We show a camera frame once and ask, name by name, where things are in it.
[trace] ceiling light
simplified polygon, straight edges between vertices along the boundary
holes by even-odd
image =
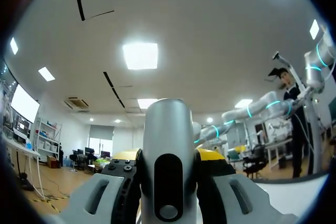
[[[46,81],[53,81],[55,79],[55,77],[52,76],[46,67],[41,68],[38,72],[43,76],[44,79],[46,79]]]
[[[238,102],[235,105],[235,108],[244,108],[247,105],[249,105],[250,103],[252,103],[252,99],[242,99],[240,102]]]
[[[314,19],[313,24],[311,25],[310,30],[309,30],[312,39],[316,38],[319,30],[320,30],[319,25],[317,24],[316,19]]]
[[[157,99],[138,99],[138,104],[141,109],[148,109],[148,107],[156,102]]]
[[[11,48],[12,48],[13,54],[16,54],[19,51],[19,48],[16,45],[15,39],[12,38],[12,40],[10,41],[10,43],[11,43]]]
[[[133,43],[122,47],[128,69],[156,69],[158,68],[157,44]]]

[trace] metal shelf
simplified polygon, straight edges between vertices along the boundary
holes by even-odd
[[[55,154],[55,156],[56,156],[55,158],[57,160],[59,160],[60,133],[61,133],[62,125],[57,124],[57,127],[52,127],[49,124],[47,124],[46,122],[47,122],[47,120],[43,120],[42,118],[39,118],[36,121],[36,126],[35,126],[34,133],[33,133],[34,149],[37,152],[41,151],[40,152],[40,154],[41,154],[40,160],[43,161],[43,162],[46,162],[45,160],[47,159],[47,155],[50,155],[50,154],[46,154],[46,152]],[[52,138],[48,138],[46,136],[40,135],[40,132],[42,132],[42,129],[43,129],[43,131],[47,132],[48,135],[51,136]],[[48,141],[48,143],[50,143],[51,145],[57,145],[57,151],[53,152],[49,149],[47,150],[45,148],[40,148],[39,143],[41,141],[42,142]]]
[[[51,150],[47,150],[47,149],[44,149],[44,148],[38,148],[39,150],[42,150],[42,151],[45,151],[45,152],[51,152],[51,153],[55,153],[55,154],[58,154],[58,152],[53,152]]]
[[[45,123],[45,122],[42,122],[42,121],[41,121],[41,124],[43,124],[43,125],[45,125],[45,126],[51,128],[51,129],[53,129],[54,131],[57,130],[57,128],[54,128],[54,127],[50,126],[49,124],[47,124],[47,123]]]
[[[45,140],[48,140],[48,141],[51,141],[51,142],[53,142],[53,143],[59,144],[59,142],[57,142],[57,141],[55,141],[55,140],[53,140],[53,139],[51,139],[51,138],[47,138],[47,137],[42,136],[41,134],[38,134],[38,133],[36,133],[36,132],[35,132],[35,134],[36,134],[38,137],[40,137],[40,138],[43,138],[43,139],[45,139]]]

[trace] desk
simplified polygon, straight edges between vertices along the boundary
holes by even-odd
[[[280,141],[275,141],[275,142],[267,143],[265,145],[265,149],[267,150],[267,154],[268,154],[269,170],[272,170],[272,167],[274,167],[277,164],[279,164],[279,151],[278,151],[278,147],[283,146],[283,145],[289,143],[290,141],[292,141],[292,138],[288,138],[288,139],[285,139],[285,140],[280,140]],[[273,149],[275,149],[275,151],[276,151],[277,162],[272,165],[271,164],[271,150],[273,150]]]
[[[28,163],[29,163],[29,171],[30,171],[30,179],[31,184],[33,186],[33,188],[37,191],[38,194],[40,194],[40,196],[45,199],[44,197],[44,193],[43,193],[43,187],[42,187],[42,182],[41,182],[41,175],[40,175],[40,166],[39,166],[39,161],[38,161],[38,157],[40,156],[40,154],[38,152],[35,152],[33,150],[29,150],[27,149],[23,144],[18,143],[17,141],[15,141],[14,139],[9,139],[7,136],[5,136],[4,134],[2,134],[2,139],[4,140],[4,143],[8,146],[8,147],[12,147],[14,149],[16,149],[18,152],[22,152],[24,153],[24,155],[26,155],[28,157]],[[10,151],[10,158],[12,159],[12,151],[11,149],[9,149]],[[36,158],[36,163],[37,163],[37,173],[38,173],[38,180],[40,183],[40,188],[41,188],[41,192],[39,192],[36,187],[34,186],[34,182],[33,182],[33,174],[32,174],[32,165],[30,163],[30,159],[32,157],[37,157]]]

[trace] window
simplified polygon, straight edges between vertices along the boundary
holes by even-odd
[[[100,155],[101,151],[110,152],[112,155],[113,141],[90,137],[89,148],[94,149],[96,155]]]

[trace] white shelving unit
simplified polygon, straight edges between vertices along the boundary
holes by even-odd
[[[41,154],[41,157],[40,157],[41,162],[47,162],[47,155],[53,156],[53,154],[55,154],[56,159],[59,160],[59,140],[60,140],[62,125],[57,124],[56,127],[54,127],[54,126],[49,125],[47,122],[48,122],[47,120],[38,118],[35,123],[36,125],[35,130],[32,133],[33,147],[34,147],[34,150],[36,150],[39,154]],[[45,149],[44,148],[45,142],[48,142],[50,145],[56,146],[57,151],[54,152],[50,149]]]

